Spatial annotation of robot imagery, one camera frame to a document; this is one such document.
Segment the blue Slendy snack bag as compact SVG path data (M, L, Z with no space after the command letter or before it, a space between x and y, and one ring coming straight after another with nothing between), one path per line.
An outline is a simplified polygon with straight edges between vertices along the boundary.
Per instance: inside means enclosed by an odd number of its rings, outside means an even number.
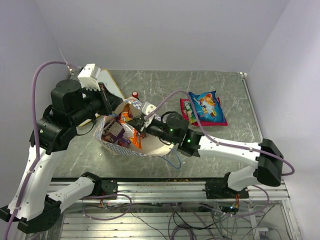
M216 97L216 91L208 91L201 94L188 92L196 114L202 126L226 126L227 120L223 113L220 99Z

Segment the orange snack packet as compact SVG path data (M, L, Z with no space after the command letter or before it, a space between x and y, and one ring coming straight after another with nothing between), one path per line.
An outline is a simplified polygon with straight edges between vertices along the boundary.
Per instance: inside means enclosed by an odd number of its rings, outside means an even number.
M126 110L120 114L119 122L124 129L124 135L130 140L130 142L138 149L142 148L141 135L140 133L129 125L129 121L132 120L132 114Z

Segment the checkered paper bag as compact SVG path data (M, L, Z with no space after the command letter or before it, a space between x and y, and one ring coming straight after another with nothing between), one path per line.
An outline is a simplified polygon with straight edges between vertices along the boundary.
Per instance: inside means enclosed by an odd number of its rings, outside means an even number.
M134 97L124 99L114 113L104 116L93 137L108 151L122 156L156 156L164 158L174 149L156 136L139 133L128 124L140 115L143 103Z

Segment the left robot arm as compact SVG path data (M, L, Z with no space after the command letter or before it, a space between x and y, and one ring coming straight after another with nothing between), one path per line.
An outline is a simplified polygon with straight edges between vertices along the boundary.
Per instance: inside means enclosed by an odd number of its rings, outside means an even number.
M25 234L49 230L76 201L101 195L102 179L90 172L61 190L50 194L47 191L70 141L78 136L77 127L88 119L94 120L96 114L112 114L123 103L102 82L92 90L71 79L58 82L50 96L52 103L30 136L29 156L20 186L11 203L0 209L0 218L8 223L17 222L17 228Z

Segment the green snack bag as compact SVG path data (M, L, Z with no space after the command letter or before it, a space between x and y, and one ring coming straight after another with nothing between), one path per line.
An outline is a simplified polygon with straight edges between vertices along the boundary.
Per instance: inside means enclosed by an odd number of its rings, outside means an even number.
M183 105L184 105L185 112L186 112L186 115L188 117L189 123L190 124L196 123L197 120L196 120L195 114L193 112L192 105L191 105L190 101L189 100L185 100Z

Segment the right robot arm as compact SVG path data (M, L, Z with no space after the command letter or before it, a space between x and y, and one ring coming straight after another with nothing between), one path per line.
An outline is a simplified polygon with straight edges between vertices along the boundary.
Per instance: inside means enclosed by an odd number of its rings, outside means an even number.
M189 128L189 122L175 111L165 113L160 119L145 119L144 115L128 122L139 133L157 137L165 143L177 145L177 150L187 157L213 156L239 161L245 168L227 172L205 184L208 199L231 199L240 195L248 198L247 187L262 184L279 187L282 181L283 157L272 140L247 143L224 140Z

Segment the red snack bag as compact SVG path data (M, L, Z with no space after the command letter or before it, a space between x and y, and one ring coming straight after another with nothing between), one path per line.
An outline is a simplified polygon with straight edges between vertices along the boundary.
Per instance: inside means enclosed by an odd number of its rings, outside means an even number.
M188 99L180 99L180 110L183 118L188 120L189 124L195 127L198 127L199 124L196 121L196 117L193 113L190 101ZM211 121L200 121L203 127L213 127L213 126L228 126L227 120L222 122L211 122Z

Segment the purple snack packet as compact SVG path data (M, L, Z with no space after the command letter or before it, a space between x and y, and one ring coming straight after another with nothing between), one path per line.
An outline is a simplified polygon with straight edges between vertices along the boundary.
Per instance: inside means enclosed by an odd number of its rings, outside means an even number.
M109 122L103 129L101 139L105 142L128 148L131 141L125 136L125 129L117 121Z

